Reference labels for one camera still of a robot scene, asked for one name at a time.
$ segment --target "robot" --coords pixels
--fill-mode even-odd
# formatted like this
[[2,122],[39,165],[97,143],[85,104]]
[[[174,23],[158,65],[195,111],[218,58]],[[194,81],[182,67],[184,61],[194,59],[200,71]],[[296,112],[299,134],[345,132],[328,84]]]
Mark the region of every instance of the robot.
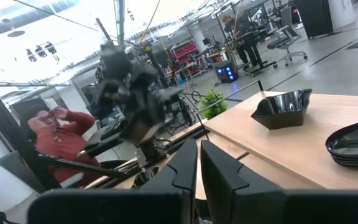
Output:
[[135,144],[151,161],[159,156],[153,137],[165,123],[164,107],[170,99],[164,90],[149,91],[158,81],[158,71],[151,66],[133,65],[124,47],[107,41],[101,45],[100,63],[96,70],[99,95],[96,103],[106,110],[120,107],[126,125],[120,138]]

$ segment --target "man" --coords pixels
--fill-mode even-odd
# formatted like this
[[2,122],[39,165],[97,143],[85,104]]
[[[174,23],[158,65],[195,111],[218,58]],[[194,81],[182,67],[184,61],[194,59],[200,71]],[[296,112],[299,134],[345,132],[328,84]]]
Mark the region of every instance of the man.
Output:
[[[69,124],[59,125],[57,119],[70,122]],[[103,167],[107,169],[115,168],[125,161],[108,161],[101,164],[89,156],[76,155],[82,151],[86,141],[82,135],[94,124],[94,117],[86,113],[73,112],[60,106],[51,111],[38,110],[35,116],[28,120],[27,124],[30,130],[35,134],[33,142],[37,149],[51,156],[57,156],[59,159],[80,162],[92,166]],[[64,167],[52,167],[50,170],[58,182],[63,182],[75,174],[81,172],[78,170],[67,169]],[[91,183],[101,175],[93,172],[84,172],[83,179],[75,185],[81,187]]]
[[[249,28],[249,27],[247,27],[249,22],[244,21],[244,19],[248,19],[248,18],[247,17],[246,18],[243,18],[243,17],[238,18],[237,24],[236,24],[236,29],[234,29],[234,24],[236,23],[235,20],[233,18],[231,18],[230,16],[224,15],[222,17],[222,22],[224,22],[224,24],[225,24],[224,31],[232,34],[234,39],[236,37],[240,37],[241,35],[244,34],[245,29]],[[247,58],[245,51],[247,51],[247,53],[248,53],[248,56],[249,56],[252,66],[256,66],[258,64],[255,53],[252,50],[251,45],[249,45],[247,42],[241,46],[238,46],[236,50],[239,53],[240,59],[242,60],[242,62],[244,64],[248,63],[248,58]]]

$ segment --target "black bowl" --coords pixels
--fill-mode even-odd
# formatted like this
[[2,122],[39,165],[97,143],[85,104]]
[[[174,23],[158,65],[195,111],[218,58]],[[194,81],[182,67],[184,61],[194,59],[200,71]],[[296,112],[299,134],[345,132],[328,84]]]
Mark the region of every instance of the black bowl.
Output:
[[312,89],[269,96],[259,102],[251,118],[269,130],[301,126],[310,102]]
[[332,133],[326,140],[326,148],[340,165],[358,165],[358,123]]

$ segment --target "red shirt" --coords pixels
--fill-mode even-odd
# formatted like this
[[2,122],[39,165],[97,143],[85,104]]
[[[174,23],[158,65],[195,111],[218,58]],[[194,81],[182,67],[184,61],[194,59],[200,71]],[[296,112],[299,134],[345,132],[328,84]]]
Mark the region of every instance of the red shirt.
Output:
[[[82,135],[94,124],[94,117],[86,113],[68,111],[66,120],[70,124],[60,126],[56,131],[52,128],[41,128],[37,130],[37,149],[51,156],[57,156],[59,159],[81,162],[92,166],[100,166],[95,158],[88,155],[76,158],[76,155],[82,151],[86,141]],[[79,173],[78,170],[67,169],[63,167],[50,166],[50,170],[59,182],[63,182],[73,175]],[[96,180],[100,175],[84,172],[84,177],[77,186],[86,185]]]

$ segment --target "potted plant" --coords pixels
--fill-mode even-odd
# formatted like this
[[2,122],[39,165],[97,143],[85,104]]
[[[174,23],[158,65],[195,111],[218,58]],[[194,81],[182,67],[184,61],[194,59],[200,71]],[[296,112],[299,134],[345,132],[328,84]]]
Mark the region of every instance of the potted plant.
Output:
[[[211,91],[208,92],[205,98],[201,99],[201,110],[207,108],[209,105],[221,100],[224,98],[223,93],[216,93],[215,89],[213,88]],[[208,109],[206,109],[202,114],[207,119],[212,119],[215,116],[225,112],[227,110],[227,103],[220,102]]]

